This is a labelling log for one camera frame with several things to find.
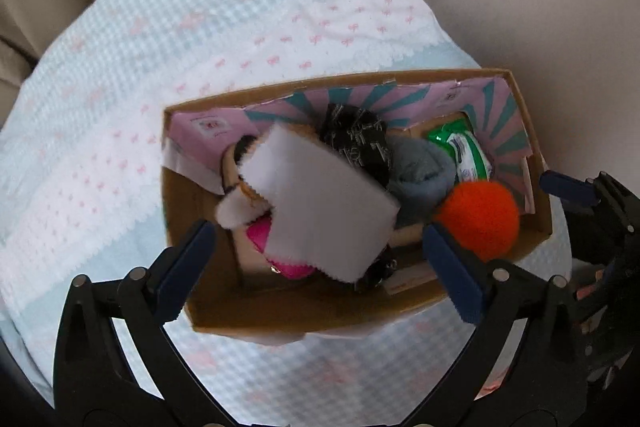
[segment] green and white packet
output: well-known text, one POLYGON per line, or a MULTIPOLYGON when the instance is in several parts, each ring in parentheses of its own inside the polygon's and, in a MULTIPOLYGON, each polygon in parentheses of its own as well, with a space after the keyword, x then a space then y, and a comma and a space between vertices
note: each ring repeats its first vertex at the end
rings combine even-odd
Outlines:
POLYGON ((488 180, 494 168, 465 118, 430 131, 426 138, 442 147, 456 164, 456 181, 488 180))

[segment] pink paper lining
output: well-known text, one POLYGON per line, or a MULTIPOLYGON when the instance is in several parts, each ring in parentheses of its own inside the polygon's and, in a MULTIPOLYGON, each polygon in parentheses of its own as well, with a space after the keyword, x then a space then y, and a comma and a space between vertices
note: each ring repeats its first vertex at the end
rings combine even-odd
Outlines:
POLYGON ((523 213, 534 212, 533 195, 522 160, 532 154, 522 116, 501 77, 461 82, 387 84, 308 89, 247 107, 176 112, 168 137, 181 153, 220 174, 225 150, 243 135, 257 136, 274 122, 319 126, 328 103, 350 103, 375 111, 390 128, 408 128, 456 111, 467 114, 494 177, 513 193, 523 213))

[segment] gray fabric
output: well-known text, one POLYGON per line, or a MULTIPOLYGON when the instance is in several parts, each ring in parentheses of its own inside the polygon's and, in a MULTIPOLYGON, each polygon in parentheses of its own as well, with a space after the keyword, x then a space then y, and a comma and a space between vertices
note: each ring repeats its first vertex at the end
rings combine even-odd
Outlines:
POLYGON ((389 136, 392 150, 388 191, 400 202, 396 227, 426 219, 456 180, 456 165, 446 151, 420 138, 389 136))

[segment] orange pom pom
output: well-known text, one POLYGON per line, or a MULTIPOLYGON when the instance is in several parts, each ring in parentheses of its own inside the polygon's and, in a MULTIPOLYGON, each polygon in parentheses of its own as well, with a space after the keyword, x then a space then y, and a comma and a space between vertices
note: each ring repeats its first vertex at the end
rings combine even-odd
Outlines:
POLYGON ((435 220, 483 261, 507 253, 520 229, 520 213, 509 189, 487 180, 454 187, 435 220))

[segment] pink object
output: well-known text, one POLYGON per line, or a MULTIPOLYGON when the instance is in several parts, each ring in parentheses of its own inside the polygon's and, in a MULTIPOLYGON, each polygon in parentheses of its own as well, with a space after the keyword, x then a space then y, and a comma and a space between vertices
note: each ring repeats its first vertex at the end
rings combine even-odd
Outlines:
MULTIPOLYGON (((269 232, 271 232, 271 217, 262 216, 247 227, 246 237, 251 240, 257 251, 264 254, 269 232)), ((267 261, 287 279, 304 279, 316 271, 313 266, 306 264, 285 264, 270 259, 267 261)))

